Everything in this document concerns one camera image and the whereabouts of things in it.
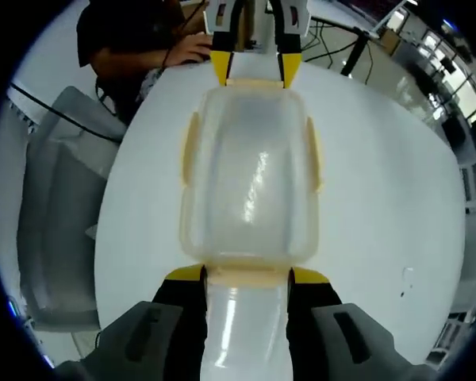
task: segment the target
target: person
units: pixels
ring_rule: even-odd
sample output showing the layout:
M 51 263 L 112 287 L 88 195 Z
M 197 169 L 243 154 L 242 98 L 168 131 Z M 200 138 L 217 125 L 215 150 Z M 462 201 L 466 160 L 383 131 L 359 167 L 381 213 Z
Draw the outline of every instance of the person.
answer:
M 179 0 L 90 0 L 77 25 L 81 67 L 89 64 L 117 116 L 129 124 L 144 95 L 145 76 L 210 54 L 210 36 L 186 24 Z

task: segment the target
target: round white table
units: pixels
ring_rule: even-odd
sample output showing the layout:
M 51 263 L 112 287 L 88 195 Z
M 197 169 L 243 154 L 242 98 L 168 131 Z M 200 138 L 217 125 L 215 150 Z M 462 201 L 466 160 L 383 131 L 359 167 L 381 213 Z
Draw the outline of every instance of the round white table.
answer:
M 277 79 L 273 56 L 235 54 L 231 77 Z M 167 70 L 117 154 L 98 222 L 95 290 L 105 328 L 165 275 L 194 262 L 179 242 L 181 153 L 191 114 L 217 87 L 211 64 Z M 303 63 L 292 90 L 322 146 L 317 254 L 302 267 L 330 278 L 424 361 L 451 307 L 463 261 L 465 205 L 450 149 L 383 95 Z

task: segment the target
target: hand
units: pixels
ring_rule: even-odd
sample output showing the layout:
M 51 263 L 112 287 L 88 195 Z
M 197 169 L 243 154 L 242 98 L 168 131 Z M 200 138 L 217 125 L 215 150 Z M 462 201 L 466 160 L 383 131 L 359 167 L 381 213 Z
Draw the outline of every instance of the hand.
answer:
M 206 34 L 185 36 L 167 52 L 164 65 L 166 67 L 180 65 L 187 60 L 203 62 L 202 56 L 209 56 L 212 37 Z

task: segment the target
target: clear plastic container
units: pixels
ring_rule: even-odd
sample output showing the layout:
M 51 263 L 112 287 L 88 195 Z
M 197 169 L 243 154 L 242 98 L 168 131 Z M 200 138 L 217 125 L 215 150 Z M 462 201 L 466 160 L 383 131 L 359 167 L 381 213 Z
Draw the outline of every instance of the clear plastic container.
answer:
M 209 91 L 182 161 L 187 254 L 206 264 L 290 267 L 316 251 L 317 138 L 296 93 L 250 85 Z

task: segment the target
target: translucent plastic box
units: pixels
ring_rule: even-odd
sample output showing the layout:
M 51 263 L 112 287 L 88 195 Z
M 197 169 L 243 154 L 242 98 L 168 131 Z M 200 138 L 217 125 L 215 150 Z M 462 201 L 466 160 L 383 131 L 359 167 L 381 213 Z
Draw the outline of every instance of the translucent plastic box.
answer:
M 295 92 L 209 91 L 190 122 L 182 161 L 187 254 L 206 264 L 291 266 L 316 251 L 317 138 Z

